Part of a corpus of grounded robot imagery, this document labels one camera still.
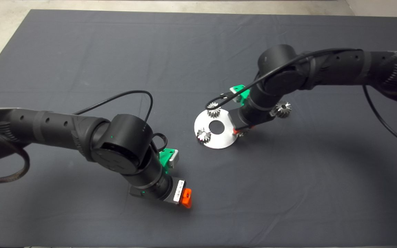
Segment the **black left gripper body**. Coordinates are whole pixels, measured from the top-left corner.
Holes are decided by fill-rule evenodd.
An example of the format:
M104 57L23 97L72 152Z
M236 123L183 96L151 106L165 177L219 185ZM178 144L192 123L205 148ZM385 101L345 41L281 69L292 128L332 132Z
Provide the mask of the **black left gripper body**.
M158 200L169 204L181 205L186 180L175 176L161 176L153 185L147 188L130 187L130 195L147 200Z

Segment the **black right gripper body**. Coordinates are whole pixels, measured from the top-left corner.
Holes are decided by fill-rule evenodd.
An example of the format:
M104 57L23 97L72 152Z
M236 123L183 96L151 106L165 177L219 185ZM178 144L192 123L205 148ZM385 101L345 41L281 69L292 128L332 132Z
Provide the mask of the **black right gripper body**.
M270 114L270 111L263 111L249 103L244 104L242 107L230 110L228 112L233 129L239 132L247 129L249 126L256 126L275 119L275 116Z

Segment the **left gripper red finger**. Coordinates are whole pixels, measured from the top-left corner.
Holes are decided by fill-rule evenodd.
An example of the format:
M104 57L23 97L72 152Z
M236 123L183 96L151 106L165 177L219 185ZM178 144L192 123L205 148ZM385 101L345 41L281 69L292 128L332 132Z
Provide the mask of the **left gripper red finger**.
M192 190L190 188L185 188L181 195L181 205L190 209L192 207Z

